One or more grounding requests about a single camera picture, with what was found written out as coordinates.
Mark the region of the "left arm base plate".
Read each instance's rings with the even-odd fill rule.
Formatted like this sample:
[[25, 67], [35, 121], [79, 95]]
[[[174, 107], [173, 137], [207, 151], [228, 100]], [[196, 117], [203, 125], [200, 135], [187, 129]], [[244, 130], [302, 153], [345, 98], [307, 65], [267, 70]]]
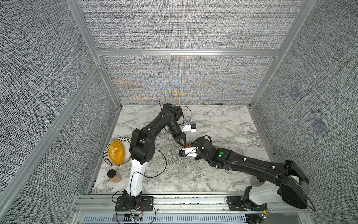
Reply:
[[142, 211], [154, 211], [154, 197], [141, 197], [140, 201], [133, 201], [130, 199], [126, 201], [123, 197], [118, 197], [115, 204], [115, 211], [131, 211], [131, 212], [142, 212]]

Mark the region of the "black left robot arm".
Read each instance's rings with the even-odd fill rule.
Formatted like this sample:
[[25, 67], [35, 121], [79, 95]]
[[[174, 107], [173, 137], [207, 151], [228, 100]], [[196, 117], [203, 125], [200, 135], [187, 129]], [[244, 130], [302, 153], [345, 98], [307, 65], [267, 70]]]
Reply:
[[174, 141], [181, 146], [186, 146], [186, 134], [182, 132], [178, 120], [183, 116], [182, 109], [171, 103], [163, 105], [161, 112], [155, 119], [142, 129], [132, 132], [131, 174], [128, 185], [123, 191], [122, 197], [125, 205], [130, 209], [137, 209], [140, 205], [143, 191], [142, 183], [147, 163], [155, 154], [155, 139], [160, 132], [167, 127]]

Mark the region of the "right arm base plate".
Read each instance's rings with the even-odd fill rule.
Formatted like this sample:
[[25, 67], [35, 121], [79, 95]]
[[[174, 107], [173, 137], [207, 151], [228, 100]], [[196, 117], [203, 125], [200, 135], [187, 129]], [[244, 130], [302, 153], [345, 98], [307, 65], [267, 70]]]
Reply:
[[258, 205], [243, 196], [227, 196], [226, 203], [230, 211], [264, 211], [267, 204]]

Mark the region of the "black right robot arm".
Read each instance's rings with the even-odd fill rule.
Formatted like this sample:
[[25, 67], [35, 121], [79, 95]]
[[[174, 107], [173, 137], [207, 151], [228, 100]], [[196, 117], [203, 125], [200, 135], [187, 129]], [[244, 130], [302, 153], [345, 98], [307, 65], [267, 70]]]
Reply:
[[277, 194], [286, 204], [298, 209], [309, 207], [310, 182], [295, 162], [286, 160], [285, 163], [278, 163], [250, 158], [226, 148], [217, 148], [210, 138], [204, 136], [188, 146], [196, 149], [196, 160], [203, 159], [216, 169], [239, 171], [255, 176], [261, 182], [268, 181], [278, 187]]

